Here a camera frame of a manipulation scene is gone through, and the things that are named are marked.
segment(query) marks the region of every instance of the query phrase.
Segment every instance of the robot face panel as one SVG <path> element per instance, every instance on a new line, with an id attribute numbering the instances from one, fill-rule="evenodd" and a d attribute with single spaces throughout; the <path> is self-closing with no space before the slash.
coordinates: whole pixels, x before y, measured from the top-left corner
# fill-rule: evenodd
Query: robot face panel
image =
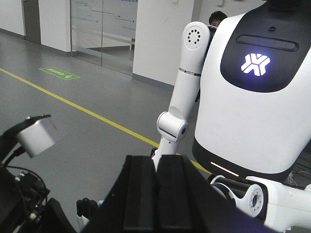
<path id="1" fill-rule="evenodd" d="M 272 12 L 267 8 L 264 4 L 244 15 L 227 44 L 220 66 L 229 83 L 255 92 L 285 88 L 311 46 L 308 11 Z"/>

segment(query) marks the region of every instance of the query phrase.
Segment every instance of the purple light logo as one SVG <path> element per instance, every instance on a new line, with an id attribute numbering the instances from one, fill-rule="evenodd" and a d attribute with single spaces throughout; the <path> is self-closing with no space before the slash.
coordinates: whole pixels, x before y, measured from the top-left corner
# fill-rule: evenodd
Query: purple light logo
<path id="1" fill-rule="evenodd" d="M 252 70 L 254 75 L 262 76 L 266 73 L 266 65 L 270 63 L 270 58 L 262 54 L 248 54 L 245 56 L 245 63 L 241 66 L 241 71 L 248 74 Z"/>

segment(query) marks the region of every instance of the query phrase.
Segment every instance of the glass wall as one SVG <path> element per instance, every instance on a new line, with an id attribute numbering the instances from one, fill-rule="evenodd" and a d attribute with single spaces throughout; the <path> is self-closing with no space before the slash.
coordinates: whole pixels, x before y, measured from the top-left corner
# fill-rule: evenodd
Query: glass wall
<path id="1" fill-rule="evenodd" d="M 132 74 L 138 0 L 70 0 L 72 56 Z"/>

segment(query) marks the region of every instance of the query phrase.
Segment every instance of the humanoid robot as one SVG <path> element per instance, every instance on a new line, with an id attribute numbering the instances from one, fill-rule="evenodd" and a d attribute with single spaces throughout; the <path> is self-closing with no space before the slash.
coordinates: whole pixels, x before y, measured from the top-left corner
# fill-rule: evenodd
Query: humanoid robot
<path id="1" fill-rule="evenodd" d="M 194 157 L 224 198 L 278 232 L 311 229 L 311 186 L 282 184 L 311 139 L 310 12 L 310 0 L 268 0 L 226 18 L 212 41 L 205 24 L 188 24 L 171 103 L 157 120 L 156 168 L 176 154 L 200 89 Z"/>

